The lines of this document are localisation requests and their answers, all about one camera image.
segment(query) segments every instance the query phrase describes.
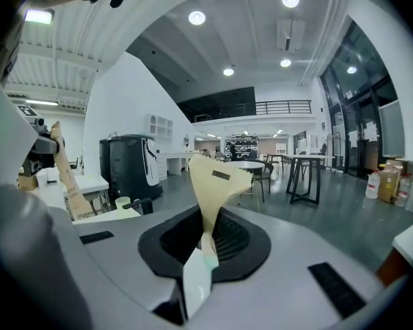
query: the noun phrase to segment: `balcony railing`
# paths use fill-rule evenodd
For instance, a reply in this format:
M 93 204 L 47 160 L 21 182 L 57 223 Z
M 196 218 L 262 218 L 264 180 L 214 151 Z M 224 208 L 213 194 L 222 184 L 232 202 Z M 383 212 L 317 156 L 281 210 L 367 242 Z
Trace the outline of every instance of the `balcony railing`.
M 310 100 L 276 100 L 271 102 L 248 102 L 239 105 L 218 107 L 217 109 L 187 115 L 190 122 L 236 118 L 253 115 L 279 115 L 283 113 L 312 113 Z

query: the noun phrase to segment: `gray floor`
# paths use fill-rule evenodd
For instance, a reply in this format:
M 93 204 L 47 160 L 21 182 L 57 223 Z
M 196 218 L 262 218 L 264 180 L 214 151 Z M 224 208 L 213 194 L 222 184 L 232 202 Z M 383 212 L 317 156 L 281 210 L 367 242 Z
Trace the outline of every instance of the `gray floor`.
M 262 203 L 260 184 L 255 183 L 257 195 L 244 194 L 236 197 L 230 205 L 241 204 L 242 208 L 305 226 L 375 272 L 392 249 L 393 238 L 413 224 L 413 214 L 402 208 L 365 196 L 366 181 L 349 175 L 330 171 L 321 173 L 321 196 L 318 206 L 298 201 L 289 204 L 286 194 L 288 170 L 282 175 L 273 174 L 271 194 L 268 182 L 264 182 L 265 203 Z M 297 192 L 305 191 L 300 179 Z M 188 173 L 169 175 L 161 182 L 164 193 L 153 201 L 155 211 L 184 208 L 195 204 L 196 198 Z M 315 196 L 313 184 L 312 197 Z

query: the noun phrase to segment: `ceiling air conditioner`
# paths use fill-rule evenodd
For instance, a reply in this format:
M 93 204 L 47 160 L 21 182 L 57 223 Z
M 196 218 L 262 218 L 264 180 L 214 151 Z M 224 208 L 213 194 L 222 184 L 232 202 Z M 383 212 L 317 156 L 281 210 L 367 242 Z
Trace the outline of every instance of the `ceiling air conditioner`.
M 304 21 L 280 19 L 277 21 L 277 49 L 293 53 L 301 49 L 304 37 Z

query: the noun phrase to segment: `brown box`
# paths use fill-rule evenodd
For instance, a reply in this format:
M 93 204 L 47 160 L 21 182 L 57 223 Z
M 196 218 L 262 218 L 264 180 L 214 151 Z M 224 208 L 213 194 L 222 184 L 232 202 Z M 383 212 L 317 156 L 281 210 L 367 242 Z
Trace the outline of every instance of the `brown box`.
M 387 160 L 385 168 L 379 171 L 380 184 L 378 198 L 387 203 L 393 203 L 398 193 L 401 176 L 407 172 L 407 162 Z
M 38 187 L 38 182 L 36 181 L 36 176 L 24 176 L 19 174 L 19 188 L 21 190 L 34 190 Z

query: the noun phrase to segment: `ceiling light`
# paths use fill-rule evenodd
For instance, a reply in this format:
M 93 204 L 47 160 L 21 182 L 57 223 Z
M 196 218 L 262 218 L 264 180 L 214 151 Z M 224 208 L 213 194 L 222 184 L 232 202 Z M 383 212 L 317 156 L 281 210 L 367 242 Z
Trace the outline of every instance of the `ceiling light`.
M 38 105 L 51 105 L 53 107 L 57 107 L 58 103 L 57 102 L 45 102 L 44 100 L 31 100 L 31 99 L 26 99 L 26 102 L 28 104 L 38 104 Z
M 234 74 L 234 70 L 233 69 L 224 69 L 223 74 L 225 76 L 232 76 Z
M 25 21 L 38 22 L 49 25 L 52 22 L 52 13 L 49 11 L 29 9 L 26 12 Z
M 287 8 L 294 8 L 295 6 L 298 5 L 298 3 L 300 2 L 300 0 L 282 0 L 283 4 L 287 7 Z
M 188 16 L 188 20 L 194 25 L 201 25 L 205 22 L 205 14 L 201 11 L 193 11 Z
M 348 73 L 348 74 L 354 74 L 356 71 L 357 71 L 357 68 L 356 68 L 355 66 L 350 66 L 350 67 L 347 69 L 347 73 Z
M 291 60 L 289 60 L 288 58 L 285 58 L 284 60 L 281 61 L 280 65 L 282 67 L 289 67 L 291 63 L 292 63 Z

